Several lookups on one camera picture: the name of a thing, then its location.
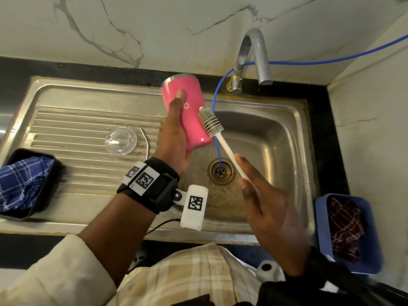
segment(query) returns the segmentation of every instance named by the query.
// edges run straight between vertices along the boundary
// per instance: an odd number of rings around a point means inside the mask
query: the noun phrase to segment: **black tray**
[[[31,208],[0,212],[0,217],[8,218],[10,220],[24,220],[27,217],[38,213],[39,211],[43,211],[48,206],[50,194],[53,192],[55,186],[57,185],[57,179],[62,168],[61,162],[57,160],[53,154],[42,153],[26,148],[18,148],[12,153],[5,166],[14,164],[23,159],[28,159],[32,156],[44,156],[54,160],[48,176],[45,177],[44,184],[42,185],[40,192],[38,193],[37,200],[35,200],[34,205]]]

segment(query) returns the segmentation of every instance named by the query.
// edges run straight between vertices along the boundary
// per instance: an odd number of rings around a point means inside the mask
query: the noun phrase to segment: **faucet spout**
[[[264,36],[258,28],[251,28],[244,35],[232,72],[230,87],[233,94],[240,95],[242,93],[242,72],[251,47],[253,47],[259,85],[271,85],[273,83]]]

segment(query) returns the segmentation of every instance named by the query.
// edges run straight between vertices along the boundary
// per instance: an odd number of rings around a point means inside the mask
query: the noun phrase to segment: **sink drain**
[[[229,185],[234,181],[235,175],[235,166],[228,159],[221,158],[221,168],[218,158],[213,160],[208,166],[208,177],[218,186]]]

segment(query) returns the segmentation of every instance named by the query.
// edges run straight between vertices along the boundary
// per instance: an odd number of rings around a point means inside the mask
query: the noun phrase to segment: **black cable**
[[[146,235],[147,234],[150,234],[151,232],[153,232],[154,230],[156,230],[156,229],[158,229],[159,227],[161,227],[163,224],[166,224],[167,222],[171,222],[171,221],[178,221],[178,222],[180,222],[181,221],[181,219],[180,218],[177,218],[177,219],[170,219],[170,220],[167,220],[167,221],[165,221],[165,222],[163,222],[163,223],[161,223],[161,224],[159,224],[158,226],[156,226],[155,228],[153,228],[153,229],[151,229],[150,231],[148,231],[147,233],[146,233]]]

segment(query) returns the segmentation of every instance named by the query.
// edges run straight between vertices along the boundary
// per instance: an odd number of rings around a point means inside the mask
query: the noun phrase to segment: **blue tube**
[[[402,37],[400,37],[400,38],[398,38],[398,39],[396,39],[396,40],[394,40],[392,42],[389,42],[389,43],[387,43],[385,45],[376,47],[374,49],[370,49],[369,51],[364,51],[364,52],[361,52],[361,53],[358,53],[358,54],[355,54],[355,55],[352,55],[352,56],[347,56],[347,57],[342,57],[342,58],[337,58],[337,59],[323,60],[323,61],[310,61],[310,62],[269,61],[269,64],[276,64],[276,65],[319,65],[319,64],[328,64],[328,63],[346,61],[346,60],[354,59],[354,58],[357,58],[357,57],[365,56],[365,55],[371,54],[371,53],[376,52],[376,51],[380,51],[381,49],[390,47],[390,46],[395,45],[395,44],[397,44],[397,43],[399,43],[399,42],[401,42],[403,40],[406,40],[406,39],[408,39],[408,34],[404,35],[404,36],[402,36]],[[255,65],[255,62],[253,62],[253,61],[252,62],[247,62],[244,65],[245,66]],[[218,91],[220,90],[220,87],[221,87],[222,83],[224,82],[224,80],[233,71],[234,71],[233,68],[231,70],[229,70],[227,72],[227,74],[225,74],[222,77],[222,79],[220,80],[220,82],[218,83],[218,86],[217,86],[217,88],[216,88],[216,90],[214,92],[214,98],[212,99],[212,111],[213,111],[213,113],[214,113],[214,109],[215,109],[215,99],[217,98]],[[215,146],[217,148],[218,159],[220,160],[220,169],[221,169],[222,168],[222,166],[221,166],[221,153],[220,153],[220,147],[218,146],[217,138],[215,138]]]

